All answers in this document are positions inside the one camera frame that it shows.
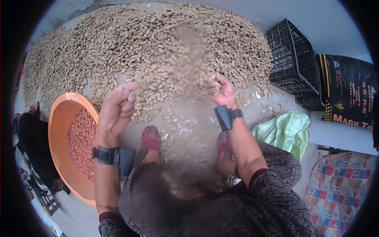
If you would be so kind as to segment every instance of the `black fertilizer bag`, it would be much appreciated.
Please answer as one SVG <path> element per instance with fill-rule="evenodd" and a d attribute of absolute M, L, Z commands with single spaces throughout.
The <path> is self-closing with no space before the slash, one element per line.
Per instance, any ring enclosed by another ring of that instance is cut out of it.
<path fill-rule="evenodd" d="M 374 65 L 344 56 L 316 56 L 322 90 L 325 90 L 324 121 L 343 122 L 372 129 L 372 108 L 377 80 Z"/>

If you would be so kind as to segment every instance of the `orange plastic basin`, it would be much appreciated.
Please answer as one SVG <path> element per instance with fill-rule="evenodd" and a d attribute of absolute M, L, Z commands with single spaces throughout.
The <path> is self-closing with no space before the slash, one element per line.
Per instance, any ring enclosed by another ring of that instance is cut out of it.
<path fill-rule="evenodd" d="M 94 206 L 94 184 L 78 171 L 67 145 L 68 129 L 81 109 L 86 109 L 97 123 L 99 112 L 84 95 L 70 92 L 55 100 L 49 117 L 49 145 L 55 167 L 68 188 L 85 203 Z"/>

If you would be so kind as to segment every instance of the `patterned sleeve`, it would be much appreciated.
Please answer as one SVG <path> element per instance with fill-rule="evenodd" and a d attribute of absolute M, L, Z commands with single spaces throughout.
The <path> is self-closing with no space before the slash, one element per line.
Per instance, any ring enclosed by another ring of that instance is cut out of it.
<path fill-rule="evenodd" d="M 140 237 L 133 232 L 124 220 L 119 218 L 107 218 L 100 222 L 99 233 L 101 237 Z"/>
<path fill-rule="evenodd" d="M 313 224 L 308 208 L 299 195 L 274 172 L 265 171 L 252 177 L 249 195 L 268 204 L 278 215 L 282 226 L 295 236 L 312 236 Z"/>

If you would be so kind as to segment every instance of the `black plastic crate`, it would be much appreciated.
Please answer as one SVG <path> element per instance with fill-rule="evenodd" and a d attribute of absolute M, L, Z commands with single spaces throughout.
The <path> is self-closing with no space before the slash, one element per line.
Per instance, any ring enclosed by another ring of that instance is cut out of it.
<path fill-rule="evenodd" d="M 273 55 L 271 83 L 290 94 L 319 94 L 316 60 L 306 37 L 287 19 L 265 36 Z"/>
<path fill-rule="evenodd" d="M 306 110 L 309 111 L 325 111 L 325 98 L 323 97 L 323 93 L 325 92 L 324 83 L 320 77 L 320 70 L 318 64 L 316 64 L 317 68 L 317 78 L 319 81 L 319 94 L 315 92 L 308 92 L 296 95 L 296 104 L 300 105 Z"/>

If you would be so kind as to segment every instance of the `logo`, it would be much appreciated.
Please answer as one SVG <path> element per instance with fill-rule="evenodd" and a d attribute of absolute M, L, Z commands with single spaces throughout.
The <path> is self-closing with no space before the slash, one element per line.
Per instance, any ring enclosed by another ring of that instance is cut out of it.
<path fill-rule="evenodd" d="M 336 62 L 334 60 L 333 60 L 333 62 L 334 62 L 334 68 L 336 68 L 336 67 L 338 67 L 340 65 L 338 62 Z"/>

